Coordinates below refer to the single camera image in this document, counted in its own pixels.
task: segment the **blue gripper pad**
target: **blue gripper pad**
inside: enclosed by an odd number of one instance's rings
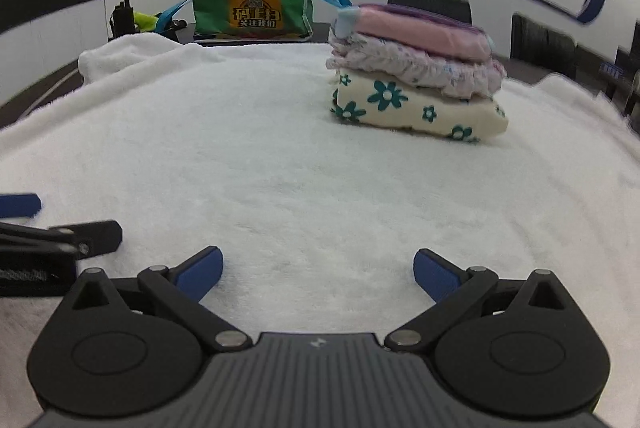
[[[0,218],[34,217],[42,209],[35,193],[0,194]]]
[[[174,285],[189,298],[199,302],[222,277],[222,251],[209,246],[175,269]]]
[[[436,255],[432,258],[426,254],[427,251],[421,249],[414,256],[414,278],[416,283],[425,290],[431,299],[438,303],[458,289],[462,282],[453,270],[438,263],[437,258],[440,258],[439,256]],[[462,272],[461,269],[453,264],[449,265]]]

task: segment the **white logo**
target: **white logo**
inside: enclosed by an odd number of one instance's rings
[[[318,338],[316,341],[309,343],[309,345],[315,348],[321,348],[323,345],[326,345],[326,340]]]

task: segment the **cream cloth with green flowers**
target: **cream cloth with green flowers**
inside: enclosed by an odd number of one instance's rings
[[[339,69],[332,84],[331,111],[345,121],[470,142],[501,134],[509,124],[493,100],[446,98],[437,90],[410,87],[383,72]]]

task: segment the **pink folded cloth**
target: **pink folded cloth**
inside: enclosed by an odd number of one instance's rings
[[[356,32],[390,39],[435,56],[484,63],[491,58],[489,39],[478,28],[435,17],[426,11],[395,10],[393,6],[362,5],[338,11],[338,38]]]

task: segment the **green flower print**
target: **green flower print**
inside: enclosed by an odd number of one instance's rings
[[[335,108],[332,108],[331,111],[338,116],[339,118],[346,119],[347,121],[351,121],[354,123],[358,122],[358,118],[364,116],[367,111],[366,110],[358,110],[356,108],[356,102],[350,101],[344,108],[340,108],[337,104]]]
[[[396,82],[389,82],[388,85],[385,85],[383,82],[376,80],[373,83],[373,86],[376,88],[377,92],[375,94],[371,94],[367,101],[369,103],[378,102],[378,110],[382,112],[386,110],[391,103],[394,108],[400,108],[402,106],[403,101],[408,101],[409,98],[403,96],[401,94],[402,88],[396,88]]]
[[[463,127],[461,124],[457,124],[451,129],[451,134],[447,135],[447,137],[454,139],[456,141],[466,141],[471,136],[473,131],[471,127]]]
[[[433,120],[436,119],[437,117],[438,117],[438,115],[436,114],[436,110],[435,110],[435,108],[433,108],[433,105],[424,107],[423,113],[422,113],[422,118],[425,121],[429,121],[430,123],[432,123]]]

